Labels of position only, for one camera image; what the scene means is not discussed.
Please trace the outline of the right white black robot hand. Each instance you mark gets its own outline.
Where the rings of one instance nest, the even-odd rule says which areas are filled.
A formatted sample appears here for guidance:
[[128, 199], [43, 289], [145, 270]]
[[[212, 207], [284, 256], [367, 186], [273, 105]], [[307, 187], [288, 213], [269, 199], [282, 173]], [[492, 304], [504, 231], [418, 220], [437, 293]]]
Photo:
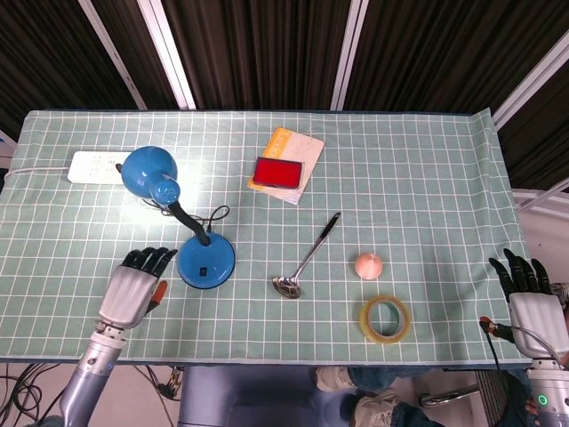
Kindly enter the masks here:
[[508, 248], [503, 253], [507, 264], [495, 258], [489, 262], [499, 279], [510, 323], [503, 325], [482, 317], [482, 331], [514, 344], [529, 359], [554, 359], [561, 364], [568, 356], [568, 296], [554, 291], [540, 261], [527, 261]]

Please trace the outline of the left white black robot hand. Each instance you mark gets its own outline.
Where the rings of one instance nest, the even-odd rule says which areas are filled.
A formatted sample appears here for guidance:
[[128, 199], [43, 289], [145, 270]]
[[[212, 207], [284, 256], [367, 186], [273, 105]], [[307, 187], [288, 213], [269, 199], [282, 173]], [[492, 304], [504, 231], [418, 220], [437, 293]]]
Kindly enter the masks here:
[[178, 253], [167, 247], [133, 249], [114, 270], [103, 297], [99, 319], [115, 328], [135, 328], [148, 311], [159, 279]]

